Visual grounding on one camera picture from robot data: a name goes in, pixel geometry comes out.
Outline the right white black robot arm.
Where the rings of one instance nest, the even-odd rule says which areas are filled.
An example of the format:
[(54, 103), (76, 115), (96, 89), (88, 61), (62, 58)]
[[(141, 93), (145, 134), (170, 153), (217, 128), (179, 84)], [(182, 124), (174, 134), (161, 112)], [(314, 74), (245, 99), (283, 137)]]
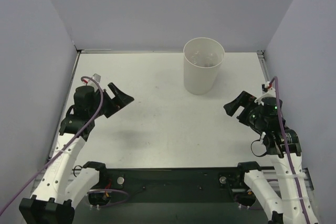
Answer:
[(302, 168), (302, 150), (296, 132), (286, 126), (281, 113), (282, 101), (270, 90), (256, 98), (243, 91), (224, 105), (227, 115), (259, 134), (277, 176), (280, 193), (276, 193), (257, 162), (239, 163), (244, 184), (262, 206), (269, 223), (318, 223), (311, 207)]

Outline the clear unlabelled plastic bottle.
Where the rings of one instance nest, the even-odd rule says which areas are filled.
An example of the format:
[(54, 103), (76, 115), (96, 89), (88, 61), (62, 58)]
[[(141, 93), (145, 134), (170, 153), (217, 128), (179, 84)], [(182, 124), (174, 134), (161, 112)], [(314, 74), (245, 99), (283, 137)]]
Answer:
[(212, 52), (195, 51), (190, 56), (190, 62), (198, 67), (209, 68), (218, 64), (218, 56)]

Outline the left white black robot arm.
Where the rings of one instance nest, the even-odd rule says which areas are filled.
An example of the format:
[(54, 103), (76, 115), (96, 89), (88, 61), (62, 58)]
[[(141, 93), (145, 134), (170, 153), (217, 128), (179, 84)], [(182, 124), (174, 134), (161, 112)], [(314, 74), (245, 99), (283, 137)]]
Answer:
[(76, 88), (73, 105), (61, 121), (52, 158), (43, 168), (42, 180), (32, 195), (19, 204), (26, 223), (72, 223), (75, 208), (89, 190), (104, 190), (111, 185), (106, 165), (99, 162), (86, 163), (80, 174), (71, 183), (68, 181), (77, 156), (95, 126), (95, 119), (109, 118), (134, 101), (113, 83), (108, 87), (114, 98), (93, 85)]

